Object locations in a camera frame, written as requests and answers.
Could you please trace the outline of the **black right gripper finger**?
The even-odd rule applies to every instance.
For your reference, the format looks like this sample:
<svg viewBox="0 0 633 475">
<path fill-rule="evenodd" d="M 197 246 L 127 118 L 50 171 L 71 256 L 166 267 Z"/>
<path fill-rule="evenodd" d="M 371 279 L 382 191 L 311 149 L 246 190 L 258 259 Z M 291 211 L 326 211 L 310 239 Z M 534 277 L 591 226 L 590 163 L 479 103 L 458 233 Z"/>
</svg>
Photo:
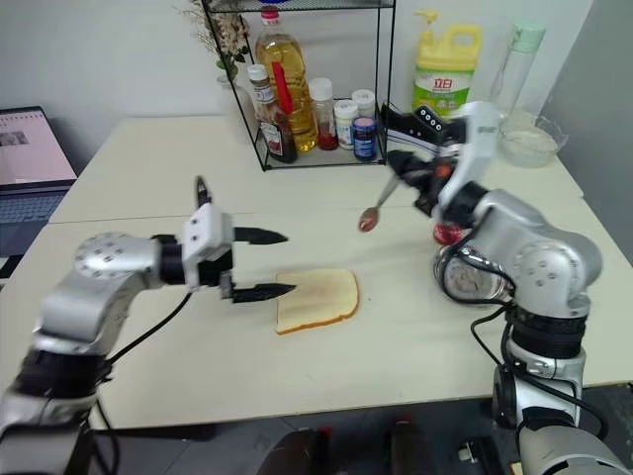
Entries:
<svg viewBox="0 0 633 475">
<path fill-rule="evenodd" d="M 391 150 L 387 163 L 394 172 L 413 172 L 421 169 L 421 160 L 412 151 Z"/>
<path fill-rule="evenodd" d="M 428 193 L 431 183 L 431 172 L 428 170 L 407 171 L 398 175 L 403 184 L 416 189 L 419 193 Z"/>
</svg>

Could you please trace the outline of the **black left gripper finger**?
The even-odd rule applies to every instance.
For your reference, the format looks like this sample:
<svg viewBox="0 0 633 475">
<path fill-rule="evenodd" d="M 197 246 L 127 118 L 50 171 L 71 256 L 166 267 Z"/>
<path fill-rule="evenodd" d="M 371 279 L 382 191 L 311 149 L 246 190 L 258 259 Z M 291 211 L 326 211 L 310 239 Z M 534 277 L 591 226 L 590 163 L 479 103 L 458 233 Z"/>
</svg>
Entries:
<svg viewBox="0 0 633 475">
<path fill-rule="evenodd" d="M 279 298 L 296 289 L 293 284 L 261 283 L 250 288 L 233 288 L 231 300 L 234 303 L 261 302 Z"/>
<path fill-rule="evenodd" d="M 270 245 L 288 241 L 280 233 L 260 228 L 236 227 L 233 229 L 233 240 L 252 245 Z"/>
</svg>

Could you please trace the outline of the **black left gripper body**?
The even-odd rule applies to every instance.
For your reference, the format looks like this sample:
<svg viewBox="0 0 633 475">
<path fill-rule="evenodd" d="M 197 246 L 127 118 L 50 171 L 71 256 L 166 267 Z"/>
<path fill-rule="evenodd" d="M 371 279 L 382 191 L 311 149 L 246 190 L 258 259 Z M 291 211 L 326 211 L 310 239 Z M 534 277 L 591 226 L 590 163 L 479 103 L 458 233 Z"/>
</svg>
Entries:
<svg viewBox="0 0 633 475">
<path fill-rule="evenodd" d="M 222 299 L 231 299 L 233 294 L 233 252 L 227 250 L 216 260 L 203 260 L 197 264 L 199 286 L 220 289 Z"/>
</svg>

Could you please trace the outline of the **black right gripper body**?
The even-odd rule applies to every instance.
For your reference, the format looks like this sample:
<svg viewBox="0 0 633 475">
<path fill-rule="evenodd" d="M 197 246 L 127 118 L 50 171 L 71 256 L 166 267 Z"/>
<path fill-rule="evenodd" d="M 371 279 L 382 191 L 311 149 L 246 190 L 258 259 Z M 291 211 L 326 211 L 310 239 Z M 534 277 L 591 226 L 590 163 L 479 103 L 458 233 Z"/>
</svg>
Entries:
<svg viewBox="0 0 633 475">
<path fill-rule="evenodd" d="M 428 193 L 419 193 L 414 205 L 427 217 L 432 214 L 433 208 L 439 200 L 439 193 L 453 175 L 458 160 L 456 158 L 435 157 L 430 161 L 421 160 L 421 169 L 431 172 L 431 183 Z"/>
</svg>

